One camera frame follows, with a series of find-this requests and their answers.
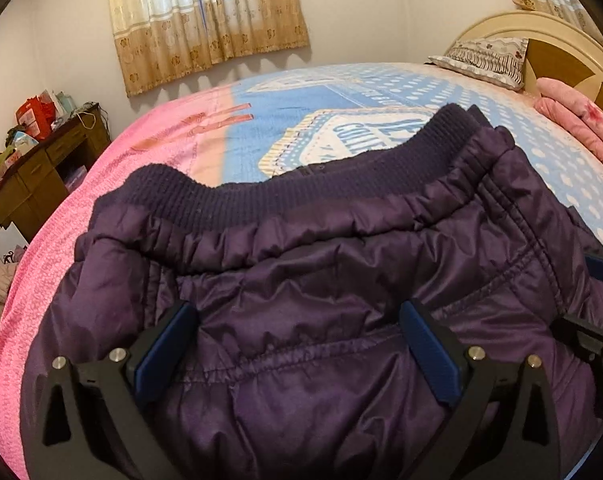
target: pink blanket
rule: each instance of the pink blanket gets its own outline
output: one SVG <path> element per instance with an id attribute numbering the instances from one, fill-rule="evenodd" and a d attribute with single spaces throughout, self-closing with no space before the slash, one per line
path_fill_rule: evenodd
<path id="1" fill-rule="evenodd" d="M 42 316 L 73 261 L 75 240 L 88 226 L 95 199 L 152 162 L 169 164 L 190 175 L 197 173 L 200 180 L 206 180 L 206 168 L 196 167 L 197 146 L 210 143 L 223 116 L 236 111 L 227 108 L 229 95 L 229 87 L 199 92 L 157 107 L 129 126 L 26 251 L 0 324 L 0 454 L 20 479 L 28 478 L 19 434 L 22 370 Z"/>
<path id="2" fill-rule="evenodd" d="M 534 108 L 540 114 L 569 132 L 603 164 L 603 140 L 586 126 L 584 121 L 568 110 L 563 104 L 549 97 L 537 99 L 534 103 Z"/>
<path id="3" fill-rule="evenodd" d="M 543 96 L 535 109 L 568 130 L 603 163 L 603 111 L 588 97 L 567 84 L 540 77 L 537 89 Z"/>

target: metal screw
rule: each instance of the metal screw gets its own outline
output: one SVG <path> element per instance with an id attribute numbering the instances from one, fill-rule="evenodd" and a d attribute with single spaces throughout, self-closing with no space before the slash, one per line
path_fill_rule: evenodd
<path id="1" fill-rule="evenodd" d="M 110 354 L 108 354 L 108 358 L 114 363 L 123 361 L 124 359 L 126 359 L 126 350 L 124 350 L 123 348 L 115 348 L 114 350 L 110 351 Z"/>
<path id="2" fill-rule="evenodd" d="M 61 370 L 65 366 L 66 366 L 66 357 L 60 355 L 59 357 L 56 357 L 55 359 L 53 359 L 53 368 L 55 368 L 55 370 Z"/>
<path id="3" fill-rule="evenodd" d="M 473 361 L 482 361 L 486 358 L 486 351 L 481 346 L 471 346 L 468 349 L 468 357 Z"/>
<path id="4" fill-rule="evenodd" d="M 542 365 L 541 357 L 535 354 L 529 355 L 528 359 L 526 359 L 526 362 L 528 362 L 528 366 L 530 366 L 530 368 L 541 368 Z"/>

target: headboard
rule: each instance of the headboard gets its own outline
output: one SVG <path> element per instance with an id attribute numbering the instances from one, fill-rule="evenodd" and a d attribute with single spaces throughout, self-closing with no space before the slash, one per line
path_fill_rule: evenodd
<path id="1" fill-rule="evenodd" d="M 538 77 L 552 77 L 578 89 L 603 110 L 603 47 L 585 32 L 549 14 L 513 10 L 489 16 L 455 41 L 476 38 L 530 38 L 524 90 L 533 95 Z"/>

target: purple jacket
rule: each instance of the purple jacket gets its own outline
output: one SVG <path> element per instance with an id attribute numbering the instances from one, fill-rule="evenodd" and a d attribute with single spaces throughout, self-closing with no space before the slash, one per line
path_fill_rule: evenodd
<path id="1" fill-rule="evenodd" d="M 603 422 L 591 369 L 549 325 L 603 328 L 597 249 L 510 133 L 456 105 L 392 150 L 260 184 L 148 166 L 77 241 L 26 362 L 22 439 L 54 357 L 102 359 L 181 298 L 197 343 L 149 421 L 187 478 L 396 478 L 447 415 L 397 325 L 417 298 L 494 359 L 540 355 L 566 473 Z"/>

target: pillow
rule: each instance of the pillow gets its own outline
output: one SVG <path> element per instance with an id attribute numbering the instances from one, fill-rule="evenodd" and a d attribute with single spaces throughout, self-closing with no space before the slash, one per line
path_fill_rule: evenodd
<path id="1" fill-rule="evenodd" d="M 523 88 L 523 62 L 528 38 L 458 41 L 446 56 L 430 56 L 437 66 L 509 90 Z"/>
<path id="2" fill-rule="evenodd" d="M 540 77 L 537 79 L 537 90 L 544 97 L 550 97 L 563 104 L 568 110 L 579 117 L 603 141 L 603 112 L 588 97 L 579 90 L 567 84 Z"/>
<path id="3" fill-rule="evenodd" d="M 603 140 L 584 121 L 564 105 L 548 97 L 538 98 L 533 106 L 540 114 L 569 132 L 603 163 Z"/>

